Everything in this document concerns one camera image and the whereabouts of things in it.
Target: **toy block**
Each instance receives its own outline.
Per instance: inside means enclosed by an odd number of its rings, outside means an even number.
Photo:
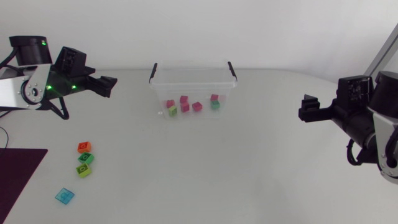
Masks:
[[[78,158],[81,163],[91,164],[93,162],[94,155],[88,152],[83,152],[83,154]]]
[[[183,103],[183,104],[181,104],[181,111],[182,111],[183,113],[189,111],[189,103]]]
[[[167,103],[166,103],[166,107],[167,107],[167,108],[170,108],[170,107],[172,107],[172,106],[174,106],[174,105],[175,105],[174,100],[167,100]]]
[[[169,108],[169,115],[175,116],[176,114],[177,114],[177,107],[175,105],[173,105]]]
[[[67,205],[69,201],[73,198],[73,196],[75,196],[75,194],[72,193],[70,190],[62,188],[60,192],[57,194],[57,196],[55,196],[55,198],[60,202],[64,203],[65,205]]]
[[[226,100],[226,95],[220,95],[219,97],[218,97],[218,101],[225,101]]]
[[[200,111],[202,109],[202,105],[199,102],[192,104],[192,108],[194,111]]]
[[[82,154],[83,152],[90,152],[91,151],[91,143],[90,142],[81,142],[77,147],[77,151]]]
[[[181,96],[180,103],[188,103],[188,96]]]
[[[216,100],[218,100],[218,95],[211,94],[210,101],[216,101]]]
[[[218,100],[212,101],[211,102],[211,109],[216,110],[220,108],[220,103],[218,102]]]
[[[81,178],[83,178],[83,177],[85,177],[85,176],[87,176],[88,174],[91,173],[90,168],[85,163],[80,165],[80,166],[78,166],[78,167],[76,167],[76,171],[79,174],[79,177],[81,177]]]

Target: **green block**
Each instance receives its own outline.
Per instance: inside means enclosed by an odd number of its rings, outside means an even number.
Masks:
[[[175,116],[176,114],[177,114],[177,107],[175,105],[173,105],[169,108],[169,115]]]
[[[83,152],[83,154],[78,158],[81,163],[91,164],[93,162],[94,155],[88,152]]]
[[[220,108],[220,103],[218,100],[214,100],[211,102],[211,109],[213,110],[217,110],[218,108]]]
[[[80,165],[80,166],[78,166],[78,167],[76,167],[76,171],[79,174],[79,177],[81,177],[81,178],[83,178],[83,177],[85,177],[85,176],[87,176],[88,174],[91,173],[90,168],[85,163]]]

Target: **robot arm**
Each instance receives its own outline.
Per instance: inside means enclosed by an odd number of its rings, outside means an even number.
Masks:
[[[398,184],[398,73],[379,72],[376,83],[374,89],[371,77],[341,78],[329,107],[320,109],[317,98],[305,95],[298,116],[305,122],[331,119],[351,138],[347,146],[351,165],[377,164],[384,178]],[[354,142],[361,147],[356,159]]]
[[[92,90],[110,97],[118,81],[111,77],[91,77],[95,69],[85,66],[86,54],[72,48],[63,47],[52,64],[45,37],[14,36],[10,37],[10,43],[14,49],[0,63],[0,68],[6,68],[0,76],[0,110],[52,110],[68,119],[64,96]],[[19,67],[8,65],[15,56]],[[55,98],[60,100],[61,109],[50,102]]]

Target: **white table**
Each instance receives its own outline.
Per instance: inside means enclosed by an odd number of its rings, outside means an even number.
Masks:
[[[111,98],[67,96],[68,121],[50,111],[0,119],[9,147],[49,149],[5,223],[396,222],[398,186],[376,165],[349,165],[349,137],[332,121],[297,116],[304,93],[326,107],[336,84],[273,70],[236,73],[238,87],[216,120],[158,115],[149,70],[97,72],[119,79]],[[83,141],[95,159],[81,179]],[[62,187],[75,193],[68,205],[54,199]]]

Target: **black cable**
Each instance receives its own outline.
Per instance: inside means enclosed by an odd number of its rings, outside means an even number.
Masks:
[[[68,109],[67,109],[67,106],[65,105],[65,101],[63,100],[63,97],[60,97],[59,100],[60,100],[61,110],[63,111],[63,114],[54,104],[52,104],[50,101],[48,101],[48,103],[50,105],[50,109],[55,114],[57,114],[59,117],[61,117],[62,119],[69,119]]]
[[[347,145],[347,160],[353,166],[360,166],[362,162],[356,161],[353,155],[354,140],[350,139]]]
[[[9,136],[8,136],[8,133],[7,133],[7,131],[4,129],[4,128],[2,128],[2,127],[0,127],[5,133],[6,133],[6,135],[7,135],[7,142],[6,142],[6,146],[4,146],[4,148],[5,149],[7,149],[7,146],[8,146],[8,139],[9,139]]]
[[[6,68],[11,68],[14,71],[16,71],[18,73],[19,76],[24,76],[24,73],[17,67],[14,67],[12,65],[5,65]]]
[[[0,115],[0,118],[4,117],[5,115],[9,114],[11,111],[7,111],[4,114]]]
[[[8,55],[8,57],[6,57],[6,59],[4,59],[4,60],[0,63],[0,69],[3,68],[5,65],[7,65],[8,62],[10,62],[10,61],[12,60],[12,58],[15,57],[15,55],[17,54],[17,52],[18,52],[18,48],[15,47],[15,48],[12,50],[11,54]]]
[[[397,141],[398,141],[398,128],[395,128],[394,132],[391,134],[390,138],[388,139],[385,151],[387,157],[386,164],[390,168],[397,167],[397,160],[394,158],[394,152],[397,145]]]

